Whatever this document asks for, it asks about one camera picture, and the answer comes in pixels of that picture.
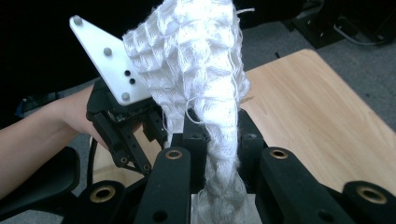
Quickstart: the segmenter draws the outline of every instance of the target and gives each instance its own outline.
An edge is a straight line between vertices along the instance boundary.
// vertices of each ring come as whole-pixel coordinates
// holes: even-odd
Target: black plastic part
[[[346,183],[341,205],[357,223],[386,224],[396,222],[395,196],[366,181]]]
[[[65,147],[0,201],[0,220],[28,209],[51,211],[61,215],[67,207],[66,203],[73,202],[74,196],[68,194],[78,185],[78,181],[78,154],[73,148]],[[63,199],[62,206],[58,199]]]
[[[191,158],[182,147],[161,151],[155,161],[134,224],[190,223]]]
[[[155,139],[160,146],[163,145],[168,133],[163,127],[163,119],[157,111],[151,111],[143,121],[143,133],[150,142]]]
[[[259,172],[262,150],[267,146],[260,130],[256,127],[249,114],[240,109],[238,112],[238,131],[240,135],[238,157],[241,166],[238,170],[239,175],[247,186],[247,191],[255,191],[256,175]]]
[[[128,212],[125,187],[116,181],[101,181],[82,191],[63,224],[124,223]]]
[[[190,118],[199,121],[192,109],[187,113],[190,114]],[[191,160],[191,193],[193,194],[199,192],[205,185],[207,141],[203,127],[185,116],[182,147],[186,148],[193,158]]]
[[[306,170],[290,151],[268,147],[262,152],[262,181],[274,195],[282,213],[281,223],[354,223],[330,193]],[[266,202],[258,192],[258,204]],[[263,220],[272,214],[259,210]]]
[[[152,98],[132,105],[120,105],[102,79],[94,83],[87,104],[87,119],[104,139],[118,167],[143,175],[151,171],[151,164],[134,137],[133,127],[149,120],[146,116],[155,106]]]

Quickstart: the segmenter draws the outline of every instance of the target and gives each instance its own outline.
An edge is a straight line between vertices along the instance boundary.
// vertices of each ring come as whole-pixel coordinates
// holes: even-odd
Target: human arm
[[[23,183],[79,133],[105,146],[86,115],[92,87],[43,106],[0,130],[0,200]]]

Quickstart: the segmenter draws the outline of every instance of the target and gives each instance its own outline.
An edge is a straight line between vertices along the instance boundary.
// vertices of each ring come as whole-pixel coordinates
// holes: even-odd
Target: hole
[[[163,222],[168,219],[168,214],[165,211],[158,211],[155,212],[154,215],[152,215],[152,219],[155,222]]]
[[[384,204],[388,201],[383,193],[370,187],[360,186],[358,187],[358,193],[363,199],[371,203]]]
[[[282,150],[279,150],[279,149],[272,150],[271,155],[273,157],[275,157],[277,159],[281,159],[281,160],[286,159],[288,157],[288,153],[286,153]]]
[[[325,222],[334,222],[334,217],[332,214],[324,209],[318,212],[318,216]]]
[[[183,154],[179,150],[170,150],[166,152],[165,157],[169,160],[177,160],[180,158]]]
[[[108,189],[102,189],[96,193],[96,197],[98,198],[105,198],[108,197],[108,195],[110,195],[110,190]]]
[[[91,193],[91,201],[93,203],[105,203],[116,194],[116,189],[111,185],[101,186]]]

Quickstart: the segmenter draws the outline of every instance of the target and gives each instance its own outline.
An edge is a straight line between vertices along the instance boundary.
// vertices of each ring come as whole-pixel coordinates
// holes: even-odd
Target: wooden table
[[[322,184],[341,191],[365,180],[396,195],[396,134],[313,50],[301,50],[247,72],[242,103],[270,147],[293,152]],[[145,137],[138,131],[137,138]],[[147,141],[153,161],[160,147]],[[98,150],[94,181],[140,176],[118,169]]]

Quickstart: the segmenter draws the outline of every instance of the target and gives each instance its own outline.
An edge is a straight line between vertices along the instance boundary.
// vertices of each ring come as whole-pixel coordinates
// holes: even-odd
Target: gray carpet
[[[282,22],[270,22],[243,32],[242,47],[245,70],[289,55],[300,49],[314,49],[296,30],[288,30]],[[358,46],[341,40],[317,50],[317,53],[340,77],[384,120],[396,130],[396,43],[384,46]],[[62,92],[68,95],[91,83]],[[81,135],[70,145],[78,150],[81,170],[85,172],[88,160],[89,136]],[[80,194],[85,188],[86,176],[81,174]],[[2,223],[60,223],[55,215],[28,211]]]

